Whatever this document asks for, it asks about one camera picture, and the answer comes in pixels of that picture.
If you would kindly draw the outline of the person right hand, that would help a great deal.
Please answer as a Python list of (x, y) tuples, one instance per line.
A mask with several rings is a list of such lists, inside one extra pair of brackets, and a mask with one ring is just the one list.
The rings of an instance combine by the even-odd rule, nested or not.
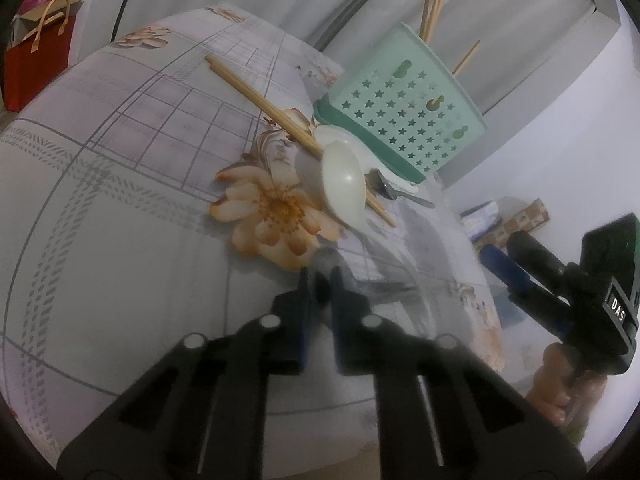
[(577, 375), (570, 359), (573, 352), (574, 349), (565, 344), (550, 344), (544, 350), (541, 368), (536, 371), (532, 388), (525, 397), (557, 427), (566, 424), (570, 406), (576, 408), (572, 422), (588, 422), (608, 383), (608, 376), (593, 370)]

